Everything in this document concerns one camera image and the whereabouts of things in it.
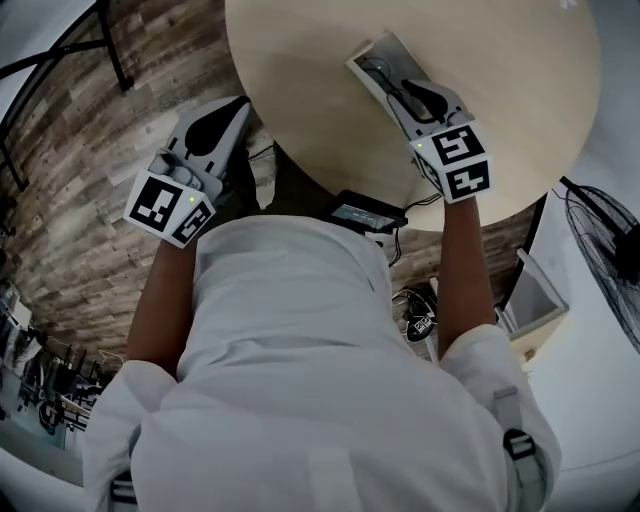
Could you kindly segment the white open box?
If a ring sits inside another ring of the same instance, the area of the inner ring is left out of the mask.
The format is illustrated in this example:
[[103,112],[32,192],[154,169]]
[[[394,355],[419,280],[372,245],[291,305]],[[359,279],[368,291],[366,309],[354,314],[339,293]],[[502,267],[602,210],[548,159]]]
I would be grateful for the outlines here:
[[523,249],[517,250],[520,273],[506,301],[496,307],[498,324],[511,346],[524,353],[539,350],[557,330],[569,311],[538,263]]

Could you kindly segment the cluttered equipment rack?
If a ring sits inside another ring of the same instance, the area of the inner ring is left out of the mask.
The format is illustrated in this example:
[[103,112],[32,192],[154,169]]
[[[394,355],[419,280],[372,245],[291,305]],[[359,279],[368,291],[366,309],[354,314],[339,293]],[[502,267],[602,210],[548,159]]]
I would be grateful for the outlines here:
[[0,421],[49,445],[81,454],[103,383],[86,354],[35,328],[18,290],[0,282]]

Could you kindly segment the white box with glasses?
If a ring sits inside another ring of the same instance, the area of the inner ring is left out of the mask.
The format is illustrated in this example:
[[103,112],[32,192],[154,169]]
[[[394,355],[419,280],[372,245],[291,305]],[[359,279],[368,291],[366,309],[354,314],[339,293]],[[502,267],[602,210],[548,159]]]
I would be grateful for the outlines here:
[[394,122],[398,124],[387,102],[387,94],[359,67],[363,57],[379,57],[384,59],[391,67],[392,81],[395,84],[400,84],[403,79],[429,80],[428,75],[402,41],[389,31],[383,32],[374,40],[364,41],[345,61],[346,67],[371,93]]

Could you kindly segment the black standing fan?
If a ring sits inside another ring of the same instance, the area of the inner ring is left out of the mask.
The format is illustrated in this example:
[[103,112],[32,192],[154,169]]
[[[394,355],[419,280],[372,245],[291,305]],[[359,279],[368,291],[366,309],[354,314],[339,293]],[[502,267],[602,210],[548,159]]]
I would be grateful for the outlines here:
[[565,215],[578,248],[627,339],[640,353],[640,221],[606,192],[566,177]]

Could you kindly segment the black box with display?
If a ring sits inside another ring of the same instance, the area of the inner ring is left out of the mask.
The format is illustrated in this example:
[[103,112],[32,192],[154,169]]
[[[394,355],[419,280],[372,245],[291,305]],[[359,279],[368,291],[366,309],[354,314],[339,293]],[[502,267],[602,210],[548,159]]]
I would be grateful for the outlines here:
[[334,197],[323,219],[360,234],[390,235],[408,224],[402,208],[349,190]]

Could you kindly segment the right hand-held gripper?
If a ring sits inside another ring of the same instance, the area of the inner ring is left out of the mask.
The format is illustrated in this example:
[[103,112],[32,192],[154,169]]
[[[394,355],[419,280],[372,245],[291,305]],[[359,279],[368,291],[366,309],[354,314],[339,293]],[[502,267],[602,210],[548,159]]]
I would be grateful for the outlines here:
[[387,95],[421,175],[449,204],[487,191],[491,156],[479,137],[478,123],[466,121],[460,96],[428,79],[403,79],[396,85],[414,100],[415,106],[409,108]]

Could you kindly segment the black round table base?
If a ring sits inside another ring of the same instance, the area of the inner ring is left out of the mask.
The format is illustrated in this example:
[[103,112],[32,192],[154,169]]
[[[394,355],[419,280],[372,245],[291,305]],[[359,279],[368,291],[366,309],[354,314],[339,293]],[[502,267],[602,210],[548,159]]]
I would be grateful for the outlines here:
[[275,192],[264,209],[252,207],[249,215],[284,215],[322,219],[335,196],[309,177],[278,145],[274,145]]

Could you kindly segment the black metal stand frame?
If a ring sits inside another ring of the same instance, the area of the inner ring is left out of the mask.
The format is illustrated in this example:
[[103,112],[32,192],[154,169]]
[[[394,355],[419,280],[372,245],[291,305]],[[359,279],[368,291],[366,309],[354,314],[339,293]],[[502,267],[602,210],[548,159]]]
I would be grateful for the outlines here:
[[6,139],[26,104],[60,61],[107,51],[122,91],[134,85],[121,65],[108,12],[111,0],[0,0],[0,172],[19,191],[29,181],[12,161]]

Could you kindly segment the person's left forearm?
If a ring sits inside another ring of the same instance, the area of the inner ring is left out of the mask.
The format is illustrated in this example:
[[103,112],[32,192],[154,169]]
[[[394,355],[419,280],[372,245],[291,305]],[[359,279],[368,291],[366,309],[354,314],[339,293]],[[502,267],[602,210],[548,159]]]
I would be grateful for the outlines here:
[[196,255],[196,242],[183,249],[160,243],[127,339],[130,360],[153,363],[173,377],[193,321]]

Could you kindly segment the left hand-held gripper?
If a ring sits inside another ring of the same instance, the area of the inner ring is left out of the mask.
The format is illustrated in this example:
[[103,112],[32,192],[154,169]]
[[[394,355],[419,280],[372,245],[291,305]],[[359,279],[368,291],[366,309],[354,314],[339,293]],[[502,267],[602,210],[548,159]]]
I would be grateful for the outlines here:
[[219,177],[247,129],[246,96],[202,105],[179,119],[146,170],[137,174],[124,219],[184,248],[197,239],[231,191]]

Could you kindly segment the person's white shirt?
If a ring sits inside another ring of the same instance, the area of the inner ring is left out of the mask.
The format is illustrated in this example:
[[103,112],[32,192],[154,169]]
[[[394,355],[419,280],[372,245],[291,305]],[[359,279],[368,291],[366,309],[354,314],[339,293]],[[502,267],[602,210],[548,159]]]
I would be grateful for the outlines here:
[[418,358],[371,240],[303,217],[227,223],[199,241],[193,301],[177,375],[130,361],[93,408],[91,512],[545,507],[561,452],[506,333]]

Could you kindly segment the person's right forearm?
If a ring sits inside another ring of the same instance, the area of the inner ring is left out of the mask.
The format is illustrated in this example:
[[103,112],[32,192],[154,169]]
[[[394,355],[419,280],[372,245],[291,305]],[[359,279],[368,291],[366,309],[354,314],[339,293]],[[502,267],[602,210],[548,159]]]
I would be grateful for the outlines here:
[[493,325],[495,312],[474,198],[444,207],[437,292],[438,356],[457,338],[481,325]]

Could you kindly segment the black dome-shaped device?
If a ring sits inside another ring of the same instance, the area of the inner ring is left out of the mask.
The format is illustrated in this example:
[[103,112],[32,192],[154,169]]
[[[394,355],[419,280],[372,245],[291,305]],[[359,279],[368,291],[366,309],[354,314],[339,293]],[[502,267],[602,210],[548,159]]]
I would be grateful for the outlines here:
[[433,287],[427,283],[402,290],[406,299],[403,318],[406,321],[405,336],[409,343],[426,340],[437,325],[437,297]]

